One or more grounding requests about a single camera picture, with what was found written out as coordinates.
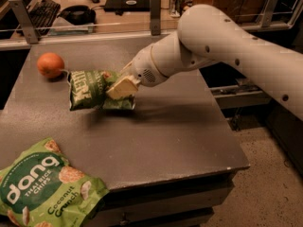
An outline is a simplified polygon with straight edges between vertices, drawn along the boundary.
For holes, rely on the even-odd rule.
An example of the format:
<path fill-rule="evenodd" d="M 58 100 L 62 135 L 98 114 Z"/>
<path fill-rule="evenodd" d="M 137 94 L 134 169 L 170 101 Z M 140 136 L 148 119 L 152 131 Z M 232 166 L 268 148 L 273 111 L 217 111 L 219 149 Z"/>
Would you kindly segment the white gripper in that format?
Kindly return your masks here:
<path fill-rule="evenodd" d="M 133 96 L 138 92 L 139 84 L 154 87 L 165 82 L 168 78 L 156 67 L 152 59 L 152 45 L 141 49 L 120 71 L 120 74 L 128 73 L 129 68 L 133 76 L 122 76 L 109 83 L 106 95 L 111 99 L 121 99 Z"/>

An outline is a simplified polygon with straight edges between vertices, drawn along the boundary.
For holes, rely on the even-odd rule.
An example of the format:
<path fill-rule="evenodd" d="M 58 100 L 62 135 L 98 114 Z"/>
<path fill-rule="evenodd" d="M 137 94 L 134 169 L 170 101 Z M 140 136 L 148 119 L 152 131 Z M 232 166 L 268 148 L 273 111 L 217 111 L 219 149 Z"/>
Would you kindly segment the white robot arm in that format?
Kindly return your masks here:
<path fill-rule="evenodd" d="M 303 54 L 255 37 L 210 5 L 195 5 L 177 29 L 141 49 L 107 90 L 130 96 L 169 77 L 223 62 L 250 79 L 281 106 L 303 119 Z"/>

